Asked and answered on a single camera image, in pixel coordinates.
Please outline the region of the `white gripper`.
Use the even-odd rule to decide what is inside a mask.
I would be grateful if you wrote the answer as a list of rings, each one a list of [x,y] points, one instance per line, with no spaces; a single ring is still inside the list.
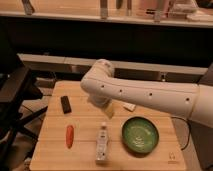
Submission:
[[[114,104],[110,103],[111,100],[106,97],[101,97],[101,96],[95,96],[95,95],[90,95],[88,97],[88,101],[92,103],[94,106],[103,108],[103,113],[111,119],[114,116],[115,110],[114,110]]]

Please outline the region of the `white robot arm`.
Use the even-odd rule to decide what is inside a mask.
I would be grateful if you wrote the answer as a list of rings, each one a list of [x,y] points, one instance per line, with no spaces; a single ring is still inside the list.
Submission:
[[[176,114],[213,128],[213,86],[195,83],[127,80],[114,77],[113,64],[97,60],[80,86],[94,105],[116,99]]]

